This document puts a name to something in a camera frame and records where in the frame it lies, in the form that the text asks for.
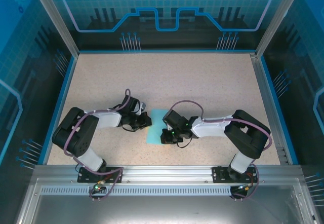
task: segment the beige work surface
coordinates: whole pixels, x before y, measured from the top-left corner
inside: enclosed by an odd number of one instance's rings
[[[74,106],[104,109],[122,102],[125,89],[146,103],[146,110],[169,109],[179,100],[194,100],[205,117],[243,109],[269,126],[249,54],[148,53],[81,54],[61,119]],[[189,118],[199,108],[182,103],[175,110]],[[228,165],[236,147],[226,137],[195,139],[184,149],[146,143],[147,129],[99,129],[91,147],[109,165]],[[53,145],[48,164],[75,164]],[[279,164],[274,144],[256,164]]]

